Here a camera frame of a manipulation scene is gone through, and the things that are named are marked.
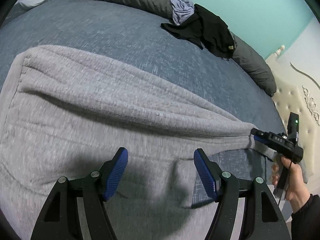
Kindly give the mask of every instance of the human hand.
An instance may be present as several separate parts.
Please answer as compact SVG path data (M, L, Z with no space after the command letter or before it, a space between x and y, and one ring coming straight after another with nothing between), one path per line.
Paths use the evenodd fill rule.
M281 157L282 164L290 167L291 161L285 157ZM279 179L279 166L272 166L272 185L276 186ZM301 167L298 164L292 163L290 167L289 187L285 195L286 200L290 201L293 212L297 212L302 208L310 198L310 192L303 182Z

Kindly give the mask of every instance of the blue bedspread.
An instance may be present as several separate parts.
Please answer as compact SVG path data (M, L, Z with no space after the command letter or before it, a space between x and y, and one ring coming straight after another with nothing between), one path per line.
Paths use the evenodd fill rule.
M174 38L160 28L163 22L168 20L103 1L49 1L0 30L0 88L17 54L42 44L64 45L134 65L261 130L284 131L271 98L233 60L223 60ZM242 179L266 179L271 173L271 161L251 150L223 152L212 160ZM207 200L197 178L193 203Z

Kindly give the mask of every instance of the black sleeve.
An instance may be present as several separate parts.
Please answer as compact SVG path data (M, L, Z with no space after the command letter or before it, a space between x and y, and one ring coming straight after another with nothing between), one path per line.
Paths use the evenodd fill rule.
M292 214L292 240L320 239L320 198L318 195L310 198L295 214Z

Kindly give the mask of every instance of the teal wall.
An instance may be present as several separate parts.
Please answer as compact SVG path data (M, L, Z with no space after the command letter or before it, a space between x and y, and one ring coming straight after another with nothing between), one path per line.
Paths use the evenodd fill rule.
M267 58L289 48L313 13L304 0L193 0L219 15L237 36Z

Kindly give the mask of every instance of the light blue cloth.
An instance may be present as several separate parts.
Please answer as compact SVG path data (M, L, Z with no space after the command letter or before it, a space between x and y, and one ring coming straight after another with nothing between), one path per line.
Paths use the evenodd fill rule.
M170 0L172 6L172 19L175 25L182 24L195 12L193 1L190 0Z

